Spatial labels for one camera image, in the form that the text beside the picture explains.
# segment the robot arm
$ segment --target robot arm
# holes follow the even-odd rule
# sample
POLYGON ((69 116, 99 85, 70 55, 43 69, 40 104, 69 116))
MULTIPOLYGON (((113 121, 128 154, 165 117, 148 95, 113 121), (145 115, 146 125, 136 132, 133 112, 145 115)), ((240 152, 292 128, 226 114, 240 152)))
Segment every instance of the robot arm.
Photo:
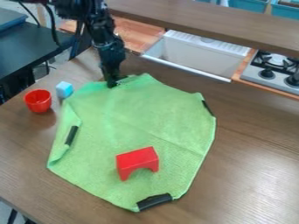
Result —
POLYGON ((84 23, 101 57, 101 71, 108 87, 117 85, 125 60, 121 37, 114 34, 115 22, 104 0, 21 0, 22 3, 52 4, 61 18, 84 23))

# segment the wooden countertop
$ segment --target wooden countertop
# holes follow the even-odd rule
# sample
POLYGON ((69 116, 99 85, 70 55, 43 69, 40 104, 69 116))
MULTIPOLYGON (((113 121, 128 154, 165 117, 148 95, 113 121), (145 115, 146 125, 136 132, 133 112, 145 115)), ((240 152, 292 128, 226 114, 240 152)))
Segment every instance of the wooden countertop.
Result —
POLYGON ((43 224, 271 223, 299 220, 299 102, 223 83, 129 55, 125 74, 201 92, 218 119, 215 142, 182 199, 131 213, 67 183, 45 168, 59 120, 55 85, 75 89, 100 79, 88 50, 31 88, 52 92, 52 111, 36 115, 24 93, 0 107, 0 199, 43 224))
POLYGON ((116 16, 299 57, 299 21, 192 0, 107 0, 116 16))

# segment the green towel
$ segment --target green towel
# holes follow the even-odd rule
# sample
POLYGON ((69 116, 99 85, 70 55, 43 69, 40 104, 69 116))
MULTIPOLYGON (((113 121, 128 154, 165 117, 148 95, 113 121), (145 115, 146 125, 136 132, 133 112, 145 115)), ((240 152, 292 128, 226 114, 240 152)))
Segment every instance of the green towel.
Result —
POLYGON ((63 103, 47 167, 61 178, 116 206, 139 212, 136 202, 189 189, 211 147, 216 118, 201 94, 165 86, 149 74, 129 76, 112 89, 93 82, 63 103), (71 146, 72 126, 79 126, 71 146), (115 155, 153 146, 159 172, 140 169, 126 181, 115 155))

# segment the red toy block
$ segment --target red toy block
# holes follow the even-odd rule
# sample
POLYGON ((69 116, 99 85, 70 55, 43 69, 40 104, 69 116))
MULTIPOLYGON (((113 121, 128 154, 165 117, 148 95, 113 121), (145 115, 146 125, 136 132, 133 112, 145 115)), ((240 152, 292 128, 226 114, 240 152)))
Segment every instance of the red toy block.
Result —
POLYGON ((116 156, 116 166, 122 181, 129 177, 131 172, 139 168, 149 168, 153 172, 159 170, 159 158, 154 147, 133 150, 116 156))

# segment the blue block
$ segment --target blue block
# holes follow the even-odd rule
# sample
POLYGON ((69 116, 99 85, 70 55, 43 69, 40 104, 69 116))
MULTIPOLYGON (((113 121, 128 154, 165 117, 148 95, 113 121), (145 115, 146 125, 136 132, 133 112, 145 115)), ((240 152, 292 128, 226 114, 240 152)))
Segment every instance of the blue block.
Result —
POLYGON ((66 81, 61 81, 56 86, 56 93, 59 98, 65 99, 73 93, 73 85, 66 81))

